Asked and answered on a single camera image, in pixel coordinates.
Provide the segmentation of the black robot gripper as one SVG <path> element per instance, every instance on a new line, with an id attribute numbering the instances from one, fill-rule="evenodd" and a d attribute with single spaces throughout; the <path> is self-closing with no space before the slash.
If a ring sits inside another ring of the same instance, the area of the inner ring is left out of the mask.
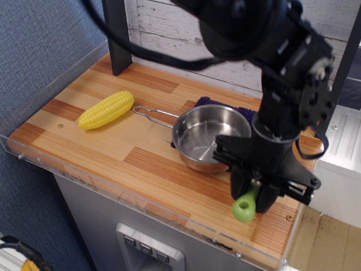
<path id="1" fill-rule="evenodd" d="M 278 196 L 288 195 L 310 204 L 321 181 L 295 157 L 293 147 L 300 147 L 300 133 L 290 133 L 284 138 L 274 134 L 258 116 L 252 121 L 252 142 L 248 148 L 228 149 L 229 136 L 217 136 L 217 149 L 213 157 L 230 167 L 231 196 L 244 195 L 253 180 L 261 187 L 256 198 L 256 212 L 266 213 Z"/>

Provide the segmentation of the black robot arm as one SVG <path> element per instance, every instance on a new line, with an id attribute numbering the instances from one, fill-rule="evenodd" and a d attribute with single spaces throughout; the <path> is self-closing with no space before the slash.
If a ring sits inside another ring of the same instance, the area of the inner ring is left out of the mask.
<path id="1" fill-rule="evenodd" d="M 262 71 L 263 98 L 249 138 L 218 135 L 214 158 L 231 171 L 237 199 L 252 180 L 261 187 L 256 212 L 277 197 L 309 204 L 321 182 L 296 159 L 300 133 L 311 128 L 328 147 L 318 123 L 333 106 L 328 81 L 332 48 L 304 21 L 299 1 L 178 1 L 197 17 L 207 49 L 222 61 L 247 60 Z"/>

